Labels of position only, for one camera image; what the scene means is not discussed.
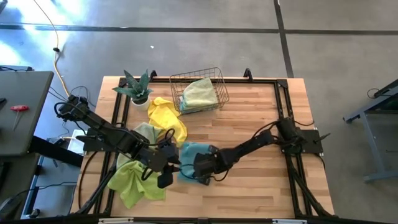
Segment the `green cloth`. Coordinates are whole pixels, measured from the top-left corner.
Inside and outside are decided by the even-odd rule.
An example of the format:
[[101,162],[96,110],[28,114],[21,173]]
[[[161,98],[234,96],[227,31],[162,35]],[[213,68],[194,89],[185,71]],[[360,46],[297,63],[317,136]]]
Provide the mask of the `green cloth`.
[[139,161],[124,164],[116,171],[108,187],[120,194],[126,208],[133,207],[143,196],[149,200],[164,200],[165,189],[157,187],[158,173],[153,172],[145,181],[141,180],[144,165]]
[[[142,123],[134,130],[145,136],[150,143],[155,143],[162,129]],[[143,196],[149,200],[164,200],[165,189],[157,187],[158,173],[153,172],[147,180],[142,181],[145,166],[139,161],[130,161],[121,154],[116,167],[118,170],[108,182],[108,187],[120,194],[120,199],[127,208],[133,207]]]
[[217,104],[217,96],[210,78],[202,78],[184,89],[181,110]]

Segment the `butcher block tabletop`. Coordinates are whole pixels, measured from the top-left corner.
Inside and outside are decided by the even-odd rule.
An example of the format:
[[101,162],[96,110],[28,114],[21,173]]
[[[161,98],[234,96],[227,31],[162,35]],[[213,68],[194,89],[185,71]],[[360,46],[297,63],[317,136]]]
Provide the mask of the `butcher block tabletop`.
[[[95,113],[109,122],[112,119],[116,99],[116,92],[112,88],[118,85],[119,79],[120,77],[104,77],[95,109]],[[310,124],[313,119],[304,80],[288,78],[287,81],[295,120]],[[226,87],[229,101],[221,109],[179,117],[187,127],[186,141],[212,144],[218,148],[234,147],[251,138],[261,126],[278,119],[272,85],[226,83]],[[148,88],[154,91],[151,93],[152,99],[159,96],[172,101],[169,83],[149,83]],[[281,98],[285,109],[282,91]],[[123,107],[124,96],[119,108],[118,122],[121,121]],[[138,124],[148,121],[147,112],[135,110],[130,103],[127,128],[134,129]],[[313,129],[313,126],[300,127]],[[81,172],[90,155],[91,153],[88,153],[85,156]],[[98,185],[103,159],[104,153],[99,152],[88,164],[81,186],[81,204],[89,199]],[[302,159],[308,188],[325,210],[333,213],[322,161],[312,154],[303,154]],[[300,208],[304,212],[302,192],[299,188],[297,193]],[[107,198],[108,188],[104,191],[100,212],[103,212]],[[75,191],[71,212],[77,210],[78,190]],[[294,211],[285,157],[278,146],[262,147],[242,157],[229,171],[225,180],[222,182],[212,180],[209,186],[179,181],[175,173],[174,183],[166,188],[164,201],[150,201],[142,198],[131,209],[127,209],[119,198],[119,194],[115,193],[111,216],[293,218]]]

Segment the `wire basket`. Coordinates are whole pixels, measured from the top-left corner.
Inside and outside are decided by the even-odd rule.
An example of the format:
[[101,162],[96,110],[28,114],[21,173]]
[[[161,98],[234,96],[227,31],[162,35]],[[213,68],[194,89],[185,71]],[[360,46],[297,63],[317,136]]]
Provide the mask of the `wire basket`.
[[[180,109],[182,93],[189,84],[201,80],[202,78],[210,78],[213,84],[213,89],[217,96],[217,103],[206,106],[199,106],[195,108],[189,108],[185,110]],[[181,114],[189,114],[199,111],[213,110],[222,108],[226,102],[229,101],[228,91],[223,79],[223,74],[219,68],[207,68],[203,70],[181,73],[170,76],[170,86],[172,88],[172,96],[174,101],[174,107]]]

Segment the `yellow cloth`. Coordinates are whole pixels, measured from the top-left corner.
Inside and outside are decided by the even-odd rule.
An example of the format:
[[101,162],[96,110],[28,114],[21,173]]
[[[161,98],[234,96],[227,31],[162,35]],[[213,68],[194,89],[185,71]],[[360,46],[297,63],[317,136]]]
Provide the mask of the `yellow cloth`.
[[180,147],[187,138],[187,128],[177,118],[180,113],[175,110],[174,104],[161,97],[153,100],[148,108],[149,124],[163,128],[160,135],[164,134],[168,129],[174,128],[174,138],[177,141],[177,147]]

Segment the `teal towel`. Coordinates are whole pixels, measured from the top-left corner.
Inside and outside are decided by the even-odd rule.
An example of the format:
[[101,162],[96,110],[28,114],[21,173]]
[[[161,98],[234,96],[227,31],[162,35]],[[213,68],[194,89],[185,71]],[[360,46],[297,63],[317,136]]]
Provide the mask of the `teal towel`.
[[183,110],[217,103],[217,95],[210,78],[202,78],[189,84],[182,93]]
[[[195,142],[185,142],[181,147],[181,172],[188,177],[192,177],[194,170],[193,166],[185,166],[187,164],[193,164],[195,156],[200,154],[209,154],[209,146],[208,144],[199,144]],[[178,180],[189,181],[189,182],[198,182],[197,180],[192,180],[184,177],[181,173],[178,174]]]

